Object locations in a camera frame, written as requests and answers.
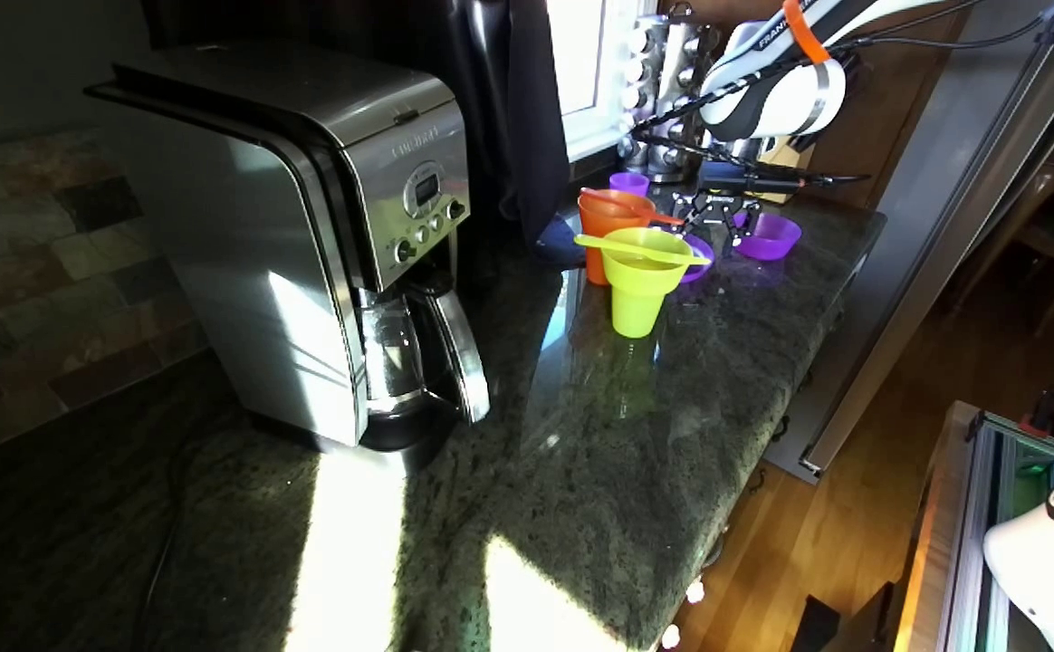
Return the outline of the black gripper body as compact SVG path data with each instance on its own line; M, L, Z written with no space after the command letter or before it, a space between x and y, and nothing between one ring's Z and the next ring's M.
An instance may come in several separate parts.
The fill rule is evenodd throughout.
M799 157L780 137L715 142L683 124L634 128L630 167L653 181L653 200L682 219L745 203L786 203L809 184Z

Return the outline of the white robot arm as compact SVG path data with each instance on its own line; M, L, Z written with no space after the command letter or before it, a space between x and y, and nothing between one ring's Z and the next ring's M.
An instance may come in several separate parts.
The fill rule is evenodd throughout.
M862 47L986 52L1013 40L1054 47L1054 0L1044 0L1020 25L969 35L928 40L872 33L872 21L943 0L780 0L765 21L741 21L711 62L698 86L630 128L634 142L693 148L666 128L695 119L715 154L730 157L736 142L815 137L849 103L845 60Z

